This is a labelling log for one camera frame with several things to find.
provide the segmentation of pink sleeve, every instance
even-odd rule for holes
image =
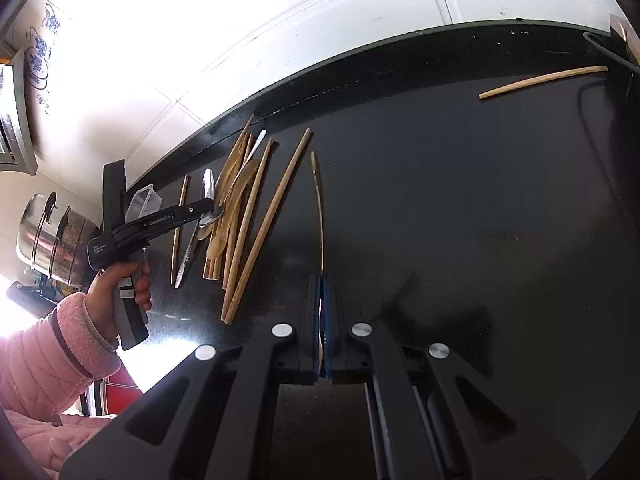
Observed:
[[[66,410],[95,379],[120,368],[120,359],[97,333],[84,294],[60,302],[45,319],[0,338],[0,404],[36,420]]]

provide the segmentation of person's hand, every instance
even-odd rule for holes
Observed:
[[[86,294],[84,306],[86,311],[94,322],[94,326],[100,332],[100,335],[107,339],[114,339],[118,335],[116,323],[113,320],[113,300],[111,299],[111,291],[113,287],[118,286],[118,282],[122,278],[132,275],[138,268],[136,262],[116,262],[111,265],[103,273],[98,274]],[[149,273],[151,268],[145,260],[142,262],[142,276],[134,284],[136,290],[136,303],[149,310],[151,308],[151,277]]]

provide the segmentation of jacket cuff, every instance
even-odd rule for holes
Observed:
[[[60,302],[52,316],[54,333],[69,360],[86,377],[101,379],[120,368],[117,348],[106,341],[84,307],[85,294],[78,292]]]

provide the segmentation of metal screw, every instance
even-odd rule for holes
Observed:
[[[293,327],[289,323],[278,323],[273,325],[271,333],[276,337],[289,337],[293,334]]]
[[[366,337],[371,335],[371,325],[369,323],[356,323],[351,327],[351,333],[358,337]]]
[[[195,356],[200,361],[209,361],[216,355],[216,349],[211,345],[201,345],[196,348]]]
[[[429,347],[429,355],[436,359],[444,359],[449,355],[449,347],[444,343],[434,343]]]

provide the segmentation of pink jacket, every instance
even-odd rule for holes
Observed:
[[[73,294],[28,330],[0,338],[0,406],[55,479],[68,453],[110,420],[62,412],[94,380],[120,368],[117,341],[106,341],[96,330],[84,297]]]

